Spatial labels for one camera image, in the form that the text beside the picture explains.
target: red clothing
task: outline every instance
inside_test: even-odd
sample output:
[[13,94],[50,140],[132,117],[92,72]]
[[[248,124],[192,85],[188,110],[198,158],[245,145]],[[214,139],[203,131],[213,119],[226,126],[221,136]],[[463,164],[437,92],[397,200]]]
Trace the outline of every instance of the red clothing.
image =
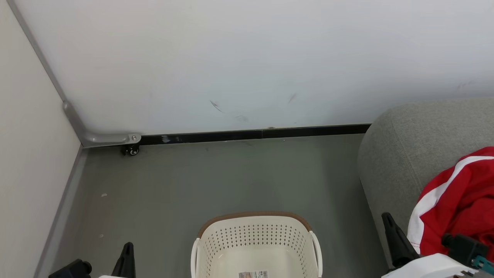
[[494,147],[462,157],[423,190],[413,209],[408,239],[421,255],[447,254],[445,233],[474,238],[494,261]]

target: basket bottom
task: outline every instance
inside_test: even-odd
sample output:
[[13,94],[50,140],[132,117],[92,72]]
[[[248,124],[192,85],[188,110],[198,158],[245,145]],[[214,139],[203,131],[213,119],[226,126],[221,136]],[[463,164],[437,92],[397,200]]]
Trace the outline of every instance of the basket bottom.
[[[302,257],[283,246],[249,246],[226,249],[217,254],[211,266],[214,278],[303,278]],[[260,272],[260,276],[241,276],[244,272]]]

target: label sticker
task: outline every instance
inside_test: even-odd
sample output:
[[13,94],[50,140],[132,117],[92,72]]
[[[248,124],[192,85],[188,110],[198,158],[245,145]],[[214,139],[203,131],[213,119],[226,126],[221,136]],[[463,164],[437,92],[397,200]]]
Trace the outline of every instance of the label sticker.
[[269,278],[268,271],[239,272],[239,278]]

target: floor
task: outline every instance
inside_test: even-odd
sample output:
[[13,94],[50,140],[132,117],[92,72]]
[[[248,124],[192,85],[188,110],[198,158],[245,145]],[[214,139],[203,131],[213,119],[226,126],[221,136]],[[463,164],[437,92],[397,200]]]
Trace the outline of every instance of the floor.
[[243,211],[305,218],[324,277],[375,278],[387,269],[356,167],[363,135],[142,146],[89,152],[58,264],[89,261],[92,277],[135,248],[138,278],[190,277],[190,251],[209,219]]

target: black baseboard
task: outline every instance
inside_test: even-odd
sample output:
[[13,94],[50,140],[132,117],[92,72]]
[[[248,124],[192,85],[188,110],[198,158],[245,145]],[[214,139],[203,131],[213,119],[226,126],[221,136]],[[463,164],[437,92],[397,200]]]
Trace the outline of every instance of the black baseboard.
[[139,142],[139,144],[161,145],[161,144],[178,144],[178,143],[232,141],[232,140],[246,140],[246,139],[362,134],[367,131],[369,126],[371,125],[366,124],[366,125],[265,129],[265,130],[227,131],[227,132],[173,134],[173,135],[146,135],[142,137],[141,142]]

